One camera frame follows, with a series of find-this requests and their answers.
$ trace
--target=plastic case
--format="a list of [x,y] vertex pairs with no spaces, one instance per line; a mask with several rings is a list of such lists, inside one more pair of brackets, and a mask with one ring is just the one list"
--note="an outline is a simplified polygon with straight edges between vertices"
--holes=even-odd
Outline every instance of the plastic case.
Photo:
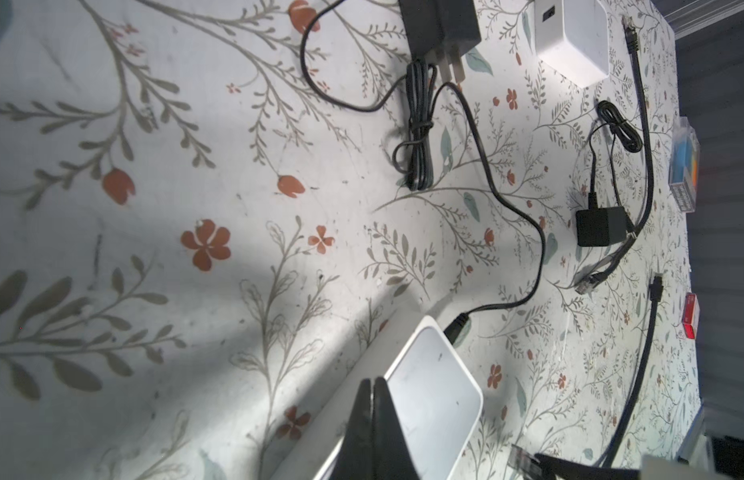
[[673,128],[673,158],[670,159],[668,184],[684,213],[693,212],[696,208],[699,169],[700,142],[689,120],[681,117]]

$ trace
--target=coiled black cable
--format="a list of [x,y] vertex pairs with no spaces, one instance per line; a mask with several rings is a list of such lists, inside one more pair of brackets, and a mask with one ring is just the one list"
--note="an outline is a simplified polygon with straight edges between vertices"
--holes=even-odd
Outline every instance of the coiled black cable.
[[[432,72],[428,82],[428,72]],[[435,67],[415,60],[406,67],[406,101],[409,104],[409,136],[393,149],[393,166],[405,174],[405,185],[411,191],[427,190],[433,186],[433,160],[430,158],[428,132],[433,126],[430,104],[435,86]],[[398,151],[411,146],[407,168],[401,168]]]
[[[637,154],[641,151],[643,142],[641,142],[641,137],[636,129],[633,128],[633,125],[625,120],[625,118],[622,116],[622,113],[620,113],[616,105],[614,105],[612,102],[607,100],[598,102],[598,105],[596,106],[596,113],[598,114],[598,118],[600,118],[601,121],[604,123],[599,125],[596,129],[593,129],[588,134],[588,145],[590,146],[590,152],[593,154],[593,161],[590,166],[590,192],[594,194],[596,191],[597,156],[596,149],[593,148],[593,136],[598,130],[602,129],[603,127],[609,127],[609,130],[611,131],[613,137],[611,149],[609,150],[609,168],[611,169],[612,186],[614,187],[614,196],[616,197],[617,205],[622,205],[622,201],[620,200],[620,192],[616,188],[616,173],[614,171],[614,142],[619,139],[623,148],[633,154]],[[597,208],[597,205],[588,205],[588,208]]]
[[[346,101],[328,95],[326,92],[321,90],[318,85],[316,85],[316,82],[314,82],[310,76],[305,60],[308,35],[316,22],[319,21],[319,18],[331,12],[343,2],[345,2],[345,0],[337,0],[335,3],[330,4],[324,10],[316,14],[313,20],[311,20],[305,27],[302,40],[300,41],[300,70],[303,72],[303,80],[321,99],[338,107],[362,113],[380,110],[393,92],[396,91],[401,82],[405,81],[406,99],[409,103],[409,140],[396,145],[392,156],[393,166],[398,172],[405,175],[405,185],[411,191],[427,190],[433,186],[433,160],[430,156],[428,132],[433,126],[433,122],[431,121],[433,114],[429,111],[429,106],[433,100],[433,90],[435,87],[434,66],[428,66],[422,60],[415,60],[410,63],[406,67],[406,75],[397,78],[382,98],[377,103],[368,107],[349,104]],[[429,70],[433,72],[433,74],[430,75],[430,82],[428,81]],[[399,149],[404,147],[412,148],[409,162],[406,164],[405,168],[401,166],[397,157]]]

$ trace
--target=red flower print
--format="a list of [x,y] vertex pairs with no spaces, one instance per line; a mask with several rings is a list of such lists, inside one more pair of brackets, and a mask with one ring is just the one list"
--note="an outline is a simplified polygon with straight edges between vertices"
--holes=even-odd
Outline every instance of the red flower print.
[[[308,2],[305,0],[294,0],[294,2],[289,5],[287,13],[289,14],[289,19],[292,21],[292,26],[294,26],[294,29],[300,32],[300,34],[305,33],[305,28],[308,26],[310,21],[316,17],[316,9],[310,7]],[[311,32],[318,31],[319,22],[316,22],[316,24],[313,25]]]
[[519,109],[519,102],[516,101],[516,98],[519,96],[515,93],[515,90],[508,89],[508,95],[505,97],[505,100],[508,101],[508,106],[511,108],[511,110],[518,110]]
[[334,237],[333,236],[324,236],[324,234],[327,232],[327,228],[324,225],[319,225],[316,227],[316,231],[318,232],[319,236],[311,235],[308,237],[308,245],[318,245],[316,247],[316,251],[319,254],[324,255],[327,252],[327,247],[332,246],[334,244]]
[[500,383],[500,380],[502,379],[500,370],[502,370],[500,365],[492,365],[492,369],[489,370],[489,381],[486,382],[486,386],[490,389],[496,389],[497,385]]
[[301,416],[297,416],[297,406],[292,405],[283,412],[283,416],[287,417],[287,423],[276,429],[276,438],[283,438],[289,434],[290,440],[299,440],[303,433],[300,431],[300,427],[305,427],[310,422],[310,414],[305,412]]
[[212,269],[212,259],[225,260],[231,257],[231,249],[225,244],[231,239],[231,232],[224,226],[215,229],[214,222],[206,219],[201,221],[201,225],[196,227],[196,236],[193,232],[185,230],[180,236],[180,242],[191,250],[196,250],[193,255],[193,264],[202,272],[208,272]]
[[300,183],[300,180],[291,175],[282,175],[279,177],[276,186],[287,197],[297,198],[297,194],[305,193],[305,187]]
[[488,228],[484,232],[484,242],[486,242],[486,246],[492,246],[495,244],[495,232]]
[[136,57],[139,57],[140,53],[145,53],[145,52],[146,52],[145,50],[143,50],[142,48],[136,47],[135,44],[133,43],[130,43],[129,48],[126,49],[126,53],[130,55],[134,55]]
[[135,183],[124,170],[114,168],[102,178],[102,189],[119,205],[127,203],[129,194],[135,194]]

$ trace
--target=gray wall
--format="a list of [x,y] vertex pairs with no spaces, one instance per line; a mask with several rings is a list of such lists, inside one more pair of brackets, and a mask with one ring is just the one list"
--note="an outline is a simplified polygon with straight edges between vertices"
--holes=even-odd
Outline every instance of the gray wall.
[[687,217],[706,428],[744,439],[744,11],[677,44],[680,112],[702,148]]
[[654,6],[657,7],[657,10],[659,10],[661,14],[667,15],[675,12],[681,7],[689,5],[692,2],[693,0],[653,0],[652,3],[654,3]]

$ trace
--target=white device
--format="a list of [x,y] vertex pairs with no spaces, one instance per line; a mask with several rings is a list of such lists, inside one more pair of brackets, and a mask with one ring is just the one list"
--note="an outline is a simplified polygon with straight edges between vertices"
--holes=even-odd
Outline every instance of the white device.
[[325,480],[363,379],[387,380],[412,463],[421,480],[446,480],[484,405],[479,384],[439,324],[420,313],[388,321],[272,480]]
[[535,46],[580,88],[609,76],[607,12],[598,0],[535,0]]

